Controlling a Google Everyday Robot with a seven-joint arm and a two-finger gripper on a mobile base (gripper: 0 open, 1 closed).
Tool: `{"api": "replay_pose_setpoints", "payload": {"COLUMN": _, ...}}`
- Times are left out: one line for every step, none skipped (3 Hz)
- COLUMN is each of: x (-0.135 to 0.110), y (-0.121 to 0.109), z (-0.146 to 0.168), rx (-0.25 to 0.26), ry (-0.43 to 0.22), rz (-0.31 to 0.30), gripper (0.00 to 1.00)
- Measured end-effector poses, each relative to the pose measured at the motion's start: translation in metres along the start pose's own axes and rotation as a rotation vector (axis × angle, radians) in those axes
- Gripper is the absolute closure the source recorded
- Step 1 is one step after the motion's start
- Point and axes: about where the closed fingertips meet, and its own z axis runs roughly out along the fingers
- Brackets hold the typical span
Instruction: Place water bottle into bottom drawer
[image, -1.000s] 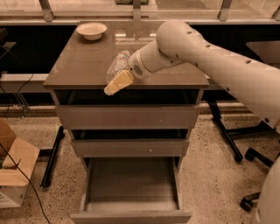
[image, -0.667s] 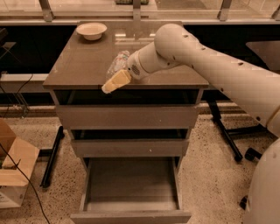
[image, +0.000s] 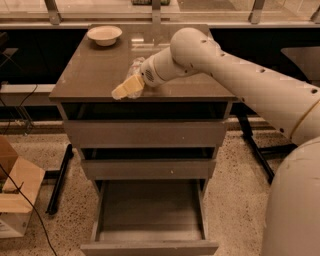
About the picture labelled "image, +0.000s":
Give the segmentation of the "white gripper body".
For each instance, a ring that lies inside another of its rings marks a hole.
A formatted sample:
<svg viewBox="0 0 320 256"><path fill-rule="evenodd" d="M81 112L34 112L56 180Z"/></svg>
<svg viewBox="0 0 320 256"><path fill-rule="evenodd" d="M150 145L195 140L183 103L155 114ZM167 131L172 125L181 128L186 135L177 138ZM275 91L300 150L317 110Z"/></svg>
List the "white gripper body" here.
<svg viewBox="0 0 320 256"><path fill-rule="evenodd" d="M148 86L157 87L176 78L192 76L197 71L177 64L167 47L144 60L140 74Z"/></svg>

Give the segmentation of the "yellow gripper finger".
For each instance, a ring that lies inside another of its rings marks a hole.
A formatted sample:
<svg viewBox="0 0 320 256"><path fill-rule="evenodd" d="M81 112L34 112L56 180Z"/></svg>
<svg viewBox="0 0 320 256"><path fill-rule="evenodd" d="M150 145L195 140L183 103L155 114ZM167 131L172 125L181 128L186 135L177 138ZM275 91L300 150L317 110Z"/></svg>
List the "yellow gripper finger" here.
<svg viewBox="0 0 320 256"><path fill-rule="evenodd" d="M145 83L140 75L132 75L112 91L112 97L116 100L123 98L136 99L141 95L144 85Z"/></svg>

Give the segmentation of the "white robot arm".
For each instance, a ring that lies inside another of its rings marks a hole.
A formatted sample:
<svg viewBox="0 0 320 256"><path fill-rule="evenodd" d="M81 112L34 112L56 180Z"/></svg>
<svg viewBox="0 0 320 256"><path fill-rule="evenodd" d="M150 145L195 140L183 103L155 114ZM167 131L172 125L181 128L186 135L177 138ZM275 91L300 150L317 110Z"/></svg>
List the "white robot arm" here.
<svg viewBox="0 0 320 256"><path fill-rule="evenodd" d="M261 256L320 256L319 88L230 55L195 28L178 30L168 48L136 68L112 91L114 99L205 73L297 146L271 184Z"/></svg>

